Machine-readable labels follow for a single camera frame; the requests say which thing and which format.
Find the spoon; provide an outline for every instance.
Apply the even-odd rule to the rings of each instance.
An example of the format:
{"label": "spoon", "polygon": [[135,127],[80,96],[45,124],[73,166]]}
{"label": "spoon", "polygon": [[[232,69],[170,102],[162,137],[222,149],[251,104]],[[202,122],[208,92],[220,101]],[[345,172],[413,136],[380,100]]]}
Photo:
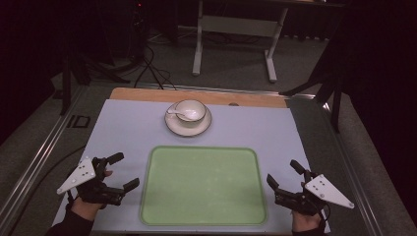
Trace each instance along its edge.
{"label": "spoon", "polygon": [[196,113],[195,111],[179,111],[175,109],[168,109],[166,112],[168,114],[181,114],[185,116],[187,119],[196,120],[196,117],[194,116],[194,114]]}

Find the tray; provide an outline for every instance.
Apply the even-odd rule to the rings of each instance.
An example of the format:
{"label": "tray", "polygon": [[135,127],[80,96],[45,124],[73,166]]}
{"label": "tray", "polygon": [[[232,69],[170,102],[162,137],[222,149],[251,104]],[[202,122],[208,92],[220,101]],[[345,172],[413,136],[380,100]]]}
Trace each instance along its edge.
{"label": "tray", "polygon": [[244,147],[155,147],[140,216],[147,225],[263,224],[257,155]]}

